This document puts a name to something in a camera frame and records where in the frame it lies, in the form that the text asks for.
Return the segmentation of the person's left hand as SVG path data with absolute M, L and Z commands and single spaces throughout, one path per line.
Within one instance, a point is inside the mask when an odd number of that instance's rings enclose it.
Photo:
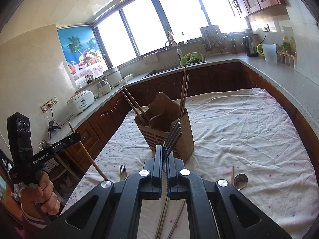
M 24 188 L 20 192 L 22 209 L 26 214 L 35 218 L 42 218 L 42 214 L 37 210 L 40 206 L 44 214 L 50 216 L 59 212 L 60 202 L 57 195 L 53 192 L 53 183 L 50 181 L 46 172 L 39 180 L 39 185 L 34 188 Z

